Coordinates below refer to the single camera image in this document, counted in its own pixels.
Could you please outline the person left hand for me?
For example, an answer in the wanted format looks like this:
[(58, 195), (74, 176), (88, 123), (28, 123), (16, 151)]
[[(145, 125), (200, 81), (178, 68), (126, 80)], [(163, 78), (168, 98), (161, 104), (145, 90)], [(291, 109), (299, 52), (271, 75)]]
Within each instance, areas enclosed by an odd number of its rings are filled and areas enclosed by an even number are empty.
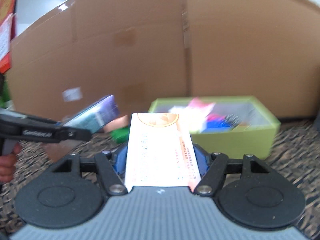
[(0, 157), (0, 181), (1, 183), (8, 183), (13, 180), (16, 170), (17, 155), (21, 151), (21, 146), (16, 143), (12, 152), (9, 155)]

